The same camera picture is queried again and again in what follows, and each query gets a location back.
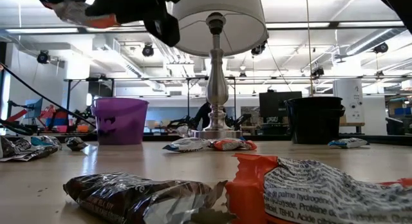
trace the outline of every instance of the black trash can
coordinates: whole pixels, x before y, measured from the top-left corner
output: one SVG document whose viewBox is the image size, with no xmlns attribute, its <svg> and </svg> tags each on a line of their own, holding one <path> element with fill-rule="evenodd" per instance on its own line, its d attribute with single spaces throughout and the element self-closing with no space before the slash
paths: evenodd
<svg viewBox="0 0 412 224">
<path fill-rule="evenodd" d="M 339 97 L 308 97 L 285 101 L 292 141 L 327 144 L 339 137 L 339 119 L 345 108 Z"/>
</svg>

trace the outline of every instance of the purple bucket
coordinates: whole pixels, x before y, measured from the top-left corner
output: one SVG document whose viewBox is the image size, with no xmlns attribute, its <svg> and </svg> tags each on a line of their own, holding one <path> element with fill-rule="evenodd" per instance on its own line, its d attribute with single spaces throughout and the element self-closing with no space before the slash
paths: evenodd
<svg viewBox="0 0 412 224">
<path fill-rule="evenodd" d="M 96 116 L 100 145 L 140 144 L 143 140 L 147 105 L 134 98 L 98 98 L 91 112 Z"/>
</svg>

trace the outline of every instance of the ceiling light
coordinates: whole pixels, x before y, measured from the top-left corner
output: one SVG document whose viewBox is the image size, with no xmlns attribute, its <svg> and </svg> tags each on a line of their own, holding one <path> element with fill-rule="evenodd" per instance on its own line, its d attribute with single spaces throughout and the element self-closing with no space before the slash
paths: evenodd
<svg viewBox="0 0 412 224">
<path fill-rule="evenodd" d="M 367 22 L 340 22 L 338 27 L 359 26 L 404 26 L 402 21 L 367 21 Z"/>
<path fill-rule="evenodd" d="M 310 28 L 326 28 L 329 23 L 309 23 Z M 267 23 L 266 28 L 307 28 L 308 23 Z"/>
<path fill-rule="evenodd" d="M 38 33 L 77 33 L 77 28 L 9 28 L 5 30 L 11 34 L 38 34 Z"/>
<path fill-rule="evenodd" d="M 120 26 L 111 28 L 86 28 L 88 32 L 139 32 L 146 31 L 144 26 Z"/>
</svg>

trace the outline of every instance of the plastic wrapper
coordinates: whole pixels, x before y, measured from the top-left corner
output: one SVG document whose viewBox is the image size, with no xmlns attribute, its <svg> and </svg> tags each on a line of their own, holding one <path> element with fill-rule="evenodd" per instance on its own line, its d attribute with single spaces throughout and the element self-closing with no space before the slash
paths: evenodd
<svg viewBox="0 0 412 224">
<path fill-rule="evenodd" d="M 314 160 L 235 154 L 238 172 L 226 185 L 234 224 L 407 223 L 412 178 L 369 183 Z"/>
<path fill-rule="evenodd" d="M 171 144 L 166 145 L 163 149 L 179 153 L 190 153 L 207 149 L 210 145 L 211 142 L 209 140 L 190 137 L 173 141 Z"/>
<path fill-rule="evenodd" d="M 45 158 L 59 150 L 58 145 L 38 145 L 34 146 L 29 141 L 21 138 L 16 142 L 11 142 L 0 136 L 1 153 L 0 162 L 10 160 L 27 162 Z"/>
<path fill-rule="evenodd" d="M 240 140 L 235 138 L 224 138 L 216 140 L 211 147 L 219 151 L 233 151 L 233 150 L 256 150 L 258 147 L 250 140 Z"/>
<path fill-rule="evenodd" d="M 88 146 L 80 137 L 68 137 L 64 141 L 72 151 L 81 151 Z"/>
<path fill-rule="evenodd" d="M 180 126 L 176 128 L 176 133 L 182 138 L 189 138 L 191 137 L 191 130 L 188 126 Z"/>
<path fill-rule="evenodd" d="M 360 138 L 346 138 L 340 139 L 337 141 L 332 141 L 328 144 L 329 146 L 337 146 L 344 149 L 354 148 L 354 147 L 362 147 L 365 145 L 369 145 L 368 141 L 360 139 Z"/>
<path fill-rule="evenodd" d="M 225 182 L 215 188 L 200 182 L 156 182 L 127 173 L 72 178 L 64 191 L 83 209 L 113 224 L 185 223 L 200 209 L 210 209 Z"/>
<path fill-rule="evenodd" d="M 56 145 L 59 150 L 62 149 L 62 144 L 54 136 L 33 136 L 31 139 L 33 146 L 47 146 L 47 145 Z"/>
<path fill-rule="evenodd" d="M 218 151 L 236 151 L 236 150 L 256 150 L 254 142 L 235 138 L 223 138 L 219 140 L 204 140 L 201 138 L 181 138 L 171 144 L 166 145 L 163 149 L 179 152 L 190 153 L 201 150 L 218 150 Z"/>
<path fill-rule="evenodd" d="M 45 6 L 53 9 L 57 17 L 67 23 L 92 28 L 109 28 L 112 26 L 120 26 L 120 24 L 116 22 L 116 16 L 114 14 L 87 16 L 85 11 L 90 5 L 83 2 L 64 1 L 57 4 L 45 3 Z"/>
</svg>

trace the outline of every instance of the table surface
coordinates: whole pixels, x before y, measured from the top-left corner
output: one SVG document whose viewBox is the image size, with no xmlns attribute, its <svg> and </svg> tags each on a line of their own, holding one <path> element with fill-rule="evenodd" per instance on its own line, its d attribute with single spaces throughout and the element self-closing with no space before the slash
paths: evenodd
<svg viewBox="0 0 412 224">
<path fill-rule="evenodd" d="M 411 147 L 373 144 L 370 149 L 331 149 L 291 142 L 256 143 L 257 151 L 248 153 L 319 160 L 357 180 L 387 182 L 412 177 Z M 81 152 L 64 147 L 48 158 L 0 163 L 1 223 L 103 223 L 79 209 L 62 189 L 63 183 L 83 174 L 122 171 L 153 180 L 196 180 L 211 185 L 235 176 L 234 152 L 172 153 L 162 150 L 165 144 L 91 145 Z"/>
</svg>

